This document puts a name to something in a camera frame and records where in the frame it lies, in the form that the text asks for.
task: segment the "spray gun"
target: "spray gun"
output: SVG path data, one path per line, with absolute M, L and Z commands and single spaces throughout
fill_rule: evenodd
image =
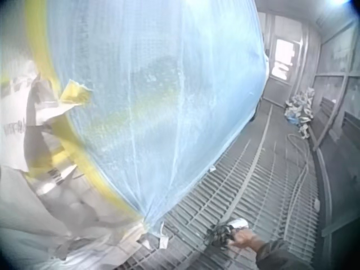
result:
M 246 228 L 249 228 L 249 224 L 244 218 L 213 225 L 213 228 L 208 230 L 208 236 L 205 240 L 206 244 L 226 249 L 228 241 L 234 240 L 232 231 L 235 230 L 237 232 Z

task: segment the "white hose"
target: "white hose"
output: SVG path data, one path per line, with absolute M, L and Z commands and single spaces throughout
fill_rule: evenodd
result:
M 305 182 L 306 176 L 308 175 L 308 172 L 309 172 L 309 154 L 310 154 L 310 150 L 309 150 L 309 147 L 308 147 L 306 141 L 303 140 L 300 136 L 295 135 L 295 134 L 288 134 L 287 137 L 288 137 L 289 141 L 291 142 L 291 144 L 294 145 L 294 147 L 296 149 L 298 149 L 299 152 L 301 152 L 303 154 L 303 156 L 305 158 L 305 166 L 301 170 L 301 173 L 299 174 L 298 178 L 296 179 L 295 186 L 294 186 L 294 189 L 293 189 L 292 194 L 291 194 L 290 210 L 287 213 L 287 218 L 286 218 L 286 223 L 285 223 L 285 231 L 284 231 L 284 234 L 283 234 L 284 240 L 285 240 L 285 238 L 287 236 L 287 233 L 288 233 L 288 230 L 289 230 L 290 218 L 291 218 L 291 216 L 293 214 L 293 211 L 294 211 L 294 208 L 295 208 L 295 203 L 296 203 L 296 201 L 297 201 L 297 199 L 299 197 L 300 191 L 301 191 L 302 186 L 303 186 L 303 184 Z M 301 139 L 304 142 L 306 152 L 303 151 L 299 146 L 296 145 L 296 143 L 294 141 L 291 140 L 292 137 Z

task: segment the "crumpled paper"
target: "crumpled paper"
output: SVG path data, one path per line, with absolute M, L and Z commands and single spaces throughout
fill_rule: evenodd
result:
M 311 109 L 314 95 L 315 90 L 309 87 L 305 91 L 301 91 L 286 101 L 284 115 L 291 124 L 299 127 L 302 139 L 310 137 L 308 123 L 314 118 Z

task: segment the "ceiling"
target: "ceiling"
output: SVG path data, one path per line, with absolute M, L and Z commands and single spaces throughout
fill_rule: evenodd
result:
M 278 14 L 313 25 L 322 36 L 355 18 L 350 4 L 336 0 L 255 0 L 258 11 Z

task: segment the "hand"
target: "hand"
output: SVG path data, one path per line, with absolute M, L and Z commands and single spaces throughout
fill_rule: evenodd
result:
M 229 245 L 236 246 L 239 249 L 251 246 L 251 241 L 256 236 L 256 234 L 254 234 L 250 229 L 240 229 L 238 231 L 233 229 L 231 233 L 234 237 L 234 241 L 230 241 Z

